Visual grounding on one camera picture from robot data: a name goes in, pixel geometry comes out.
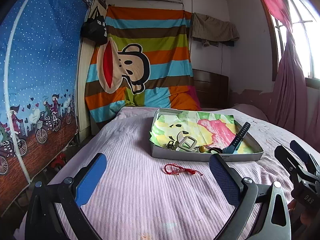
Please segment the person's right hand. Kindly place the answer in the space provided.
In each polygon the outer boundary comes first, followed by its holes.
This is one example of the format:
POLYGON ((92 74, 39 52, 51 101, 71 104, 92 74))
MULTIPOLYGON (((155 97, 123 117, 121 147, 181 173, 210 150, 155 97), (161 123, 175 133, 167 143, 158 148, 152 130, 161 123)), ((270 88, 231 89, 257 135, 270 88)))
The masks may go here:
POLYGON ((299 221, 302 225, 311 229, 312 233, 319 231, 319 210, 307 209, 295 199, 287 205, 291 219, 291 225, 299 221))

